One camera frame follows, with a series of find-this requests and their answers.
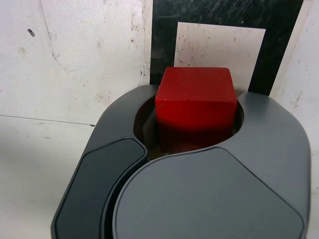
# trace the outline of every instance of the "red cube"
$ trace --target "red cube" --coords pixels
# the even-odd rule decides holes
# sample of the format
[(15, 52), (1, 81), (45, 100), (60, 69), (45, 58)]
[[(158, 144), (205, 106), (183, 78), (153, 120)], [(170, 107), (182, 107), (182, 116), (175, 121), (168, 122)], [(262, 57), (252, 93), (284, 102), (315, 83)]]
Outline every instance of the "red cube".
[(226, 140), (236, 107), (227, 68), (167, 68), (156, 96), (161, 151), (185, 152)]

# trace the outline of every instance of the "gray plastic surface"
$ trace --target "gray plastic surface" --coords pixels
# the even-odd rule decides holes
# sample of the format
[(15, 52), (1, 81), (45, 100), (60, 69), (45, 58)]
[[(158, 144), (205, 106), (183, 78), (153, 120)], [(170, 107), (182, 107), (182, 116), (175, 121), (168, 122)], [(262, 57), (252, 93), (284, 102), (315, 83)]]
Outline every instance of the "gray plastic surface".
[(151, 162), (124, 186), (114, 239), (299, 239), (300, 215), (229, 152)]
[(112, 237), (112, 212), (119, 191), (148, 161), (136, 135), (143, 135), (143, 116), (154, 109), (157, 89), (138, 87), (102, 114), (52, 221), (53, 239)]
[(84, 153), (120, 138), (136, 139), (134, 135), (136, 116), (143, 105), (154, 101), (158, 88), (156, 85), (140, 86), (114, 101), (101, 115)]
[(218, 146), (295, 208), (307, 225), (311, 150), (304, 128), (270, 97), (246, 92), (238, 101), (244, 111), (243, 125)]
[[(231, 160), (229, 156), (216, 155), (214, 147), (192, 153), (166, 156), (150, 162), (143, 170), (139, 170), (131, 177), (118, 197), (113, 218), (114, 239), (143, 239), (144, 236), (153, 239), (188, 238), (188, 235), (192, 235), (189, 238), (206, 238), (202, 232), (213, 233), (210, 230), (214, 227), (213, 225), (218, 225), (214, 227), (214, 233), (221, 234), (214, 236), (219, 239), (301, 239), (305, 237), (310, 207), (311, 159), (307, 135), (300, 123), (269, 97), (247, 92), (242, 94), (238, 101), (244, 112), (243, 125), (237, 134), (217, 146), (226, 149), (244, 165), (238, 169), (243, 174), (237, 174), (238, 178), (233, 178), (233, 183), (241, 183), (230, 187), (233, 185), (232, 180), (227, 181), (227, 178), (218, 180), (217, 184), (212, 180), (214, 174), (221, 176), (219, 172), (222, 166), (221, 158), (222, 161), (235, 162), (235, 159)], [(185, 160), (190, 162), (188, 167), (184, 165)], [(205, 161), (207, 164), (198, 164), (199, 161)], [(162, 168), (161, 174), (156, 174), (155, 171), (160, 170), (163, 164), (166, 166)], [(200, 168), (194, 172), (193, 168), (197, 166)], [(224, 166), (223, 173), (231, 176), (231, 170), (232, 167), (227, 169)], [(252, 172), (250, 180), (245, 181), (246, 176), (244, 175), (249, 171)], [(187, 177), (178, 177), (179, 174), (185, 172), (188, 173)], [(140, 178), (140, 173), (143, 176), (139, 181), (141, 185), (138, 186), (134, 181)], [(254, 188), (254, 192), (262, 191), (259, 193), (263, 197), (254, 195), (250, 187), (245, 186), (250, 183), (253, 184), (251, 187)], [(220, 194), (220, 187), (226, 187), (228, 190)], [(270, 198), (274, 201), (268, 205)], [(214, 204), (216, 200), (220, 203), (218, 207)], [(220, 213), (221, 209), (232, 217), (225, 218), (224, 214)], [(201, 210), (205, 215), (206, 210), (213, 214), (218, 213), (220, 218), (211, 218), (211, 214), (201, 218), (202, 214), (196, 214), (197, 218), (194, 220), (192, 215), (196, 210)], [(257, 222), (262, 222), (264, 228), (255, 224), (252, 218), (255, 218)], [(229, 231), (230, 234), (224, 234), (224, 230)], [(236, 231), (245, 234), (237, 237)], [(254, 233), (257, 231), (262, 234), (256, 236)]]

